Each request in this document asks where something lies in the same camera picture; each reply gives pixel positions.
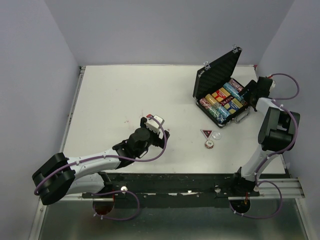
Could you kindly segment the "light blue chip stack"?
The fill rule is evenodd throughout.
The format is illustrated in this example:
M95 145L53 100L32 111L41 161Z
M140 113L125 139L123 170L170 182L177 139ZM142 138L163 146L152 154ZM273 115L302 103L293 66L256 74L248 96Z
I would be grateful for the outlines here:
M221 105L218 105L216 109L225 119L231 115L231 113Z
M236 89L232 86L232 85L230 85L228 82L226 82L224 85L223 85L223 88L225 89L225 90L227 90L230 94L232 94L232 93L238 93L237 91L236 91Z
M236 90L235 91L232 91L231 92L231 95L238 101L240 102L243 106L246 106L248 103L244 100L244 98L240 95L239 92L237 92Z

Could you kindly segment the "red white chip stack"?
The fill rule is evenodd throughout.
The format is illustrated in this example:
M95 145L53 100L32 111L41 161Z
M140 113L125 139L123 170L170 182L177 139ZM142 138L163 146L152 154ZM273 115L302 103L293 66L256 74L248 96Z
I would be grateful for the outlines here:
M212 149L214 147L214 142L212 140L208 139L205 141L204 146L207 149Z

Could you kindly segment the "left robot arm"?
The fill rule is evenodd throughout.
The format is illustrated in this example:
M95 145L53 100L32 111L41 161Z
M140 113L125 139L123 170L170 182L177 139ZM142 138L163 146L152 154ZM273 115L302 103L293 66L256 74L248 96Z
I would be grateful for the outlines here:
M166 149L170 133L163 128L164 122L158 115L142 117L140 127L128 139L100 153L78 157L54 154L32 175L34 194L45 206L71 194L107 197L112 189L107 171L142 162L150 146Z

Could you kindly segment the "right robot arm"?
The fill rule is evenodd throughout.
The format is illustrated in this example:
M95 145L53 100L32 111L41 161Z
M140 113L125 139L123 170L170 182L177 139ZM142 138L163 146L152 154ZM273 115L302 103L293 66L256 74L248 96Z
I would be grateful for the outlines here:
M271 90L276 86L274 76L285 76L293 80L296 93L291 97L270 98ZM260 76L257 82L250 83L244 94L244 100L264 119L258 133L258 147L249 161L238 169L230 183L230 191L241 196L258 185L258 179L273 159L293 148L298 137L301 115L287 110L280 100L292 100L298 96L300 86L295 78L285 73L273 73Z

